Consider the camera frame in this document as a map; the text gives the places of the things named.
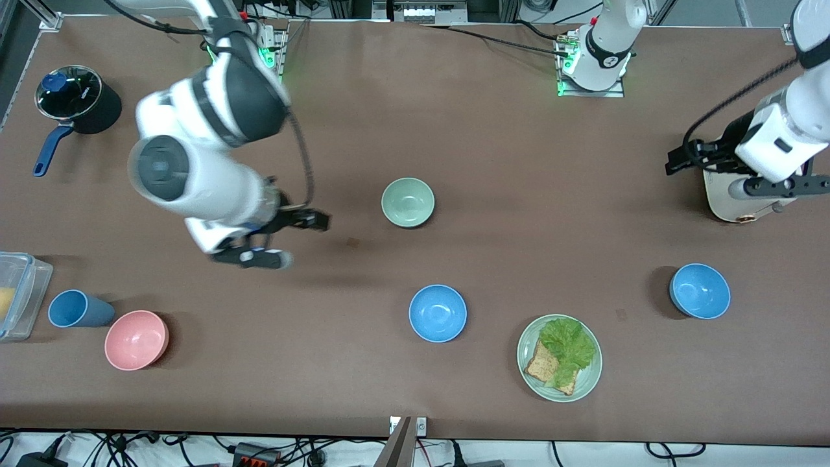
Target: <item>container lid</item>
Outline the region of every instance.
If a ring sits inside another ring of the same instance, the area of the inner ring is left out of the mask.
[[[35,91],[37,109],[55,120],[84,115],[98,101],[101,79],[81,65],[63,66],[44,76]]]
[[[0,335],[14,328],[20,319],[21,305],[25,304],[20,301],[28,297],[17,291],[26,285],[24,281],[32,263],[34,258],[30,254],[0,252]]]

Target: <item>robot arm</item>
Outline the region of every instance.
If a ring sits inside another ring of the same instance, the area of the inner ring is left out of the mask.
[[[579,49],[562,72],[590,91],[610,88],[623,74],[646,19],[643,0],[604,0],[599,16],[577,30]]]
[[[730,185],[735,199],[830,193],[830,177],[810,173],[813,157],[830,143],[829,17],[830,1],[802,0],[792,25],[805,72],[730,123],[718,140],[670,152],[666,174],[697,165],[748,175]]]
[[[228,153],[276,134],[291,102],[277,74],[259,57],[255,39],[229,0],[121,0],[158,15],[195,12],[217,60],[136,107],[139,142],[129,157],[130,180],[153,203],[184,216],[204,252],[243,267],[283,268],[291,257],[252,248],[253,234],[292,226],[326,230],[328,216],[285,194]],[[232,242],[244,238],[242,246]]]

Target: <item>toast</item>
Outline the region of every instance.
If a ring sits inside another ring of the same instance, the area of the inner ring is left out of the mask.
[[[544,383],[554,377],[557,368],[559,368],[559,360],[542,345],[542,341],[537,341],[536,348],[533,350],[533,357],[527,362],[525,373]],[[562,391],[566,396],[571,396],[576,387],[576,374],[578,372],[579,370],[574,371],[574,378],[569,385],[555,389]]]

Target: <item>brown table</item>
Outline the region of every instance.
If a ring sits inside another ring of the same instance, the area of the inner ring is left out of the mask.
[[[476,30],[545,45],[519,27]],[[0,134],[0,248],[55,265],[44,303],[80,288],[119,313],[162,313],[173,340],[152,369],[117,371],[106,328],[58,330],[44,308],[28,342],[0,346],[0,425],[380,436],[390,415],[411,414],[434,437],[828,443],[830,199],[724,224],[699,173],[663,173],[695,118],[791,56],[777,30],[646,29],[626,97],[587,99],[557,97],[551,60],[532,52],[414,25],[311,24],[286,84],[315,206],[333,223],[280,233],[296,264],[279,272],[209,262],[183,220],[127,180],[135,103],[206,60],[197,37],[176,40],[101,17],[40,39]],[[70,63],[101,72],[124,113],[64,140],[33,179],[53,123],[31,95]],[[301,197],[289,131],[233,154]],[[407,175],[437,194],[422,229],[380,210]],[[666,294],[695,261],[730,280],[732,306],[713,322],[682,319]],[[447,344],[408,323],[430,283],[469,306]],[[598,387],[572,404],[534,395],[515,362],[525,326],[553,312],[586,322],[603,349]]]

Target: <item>blue bowl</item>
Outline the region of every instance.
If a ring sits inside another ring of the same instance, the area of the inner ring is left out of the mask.
[[[729,284],[720,273],[705,264],[692,263],[677,270],[669,295],[680,311],[691,317],[715,319],[729,308]]]
[[[409,303],[409,324],[425,341],[451,341],[461,334],[466,324],[464,298],[446,285],[426,286]]]

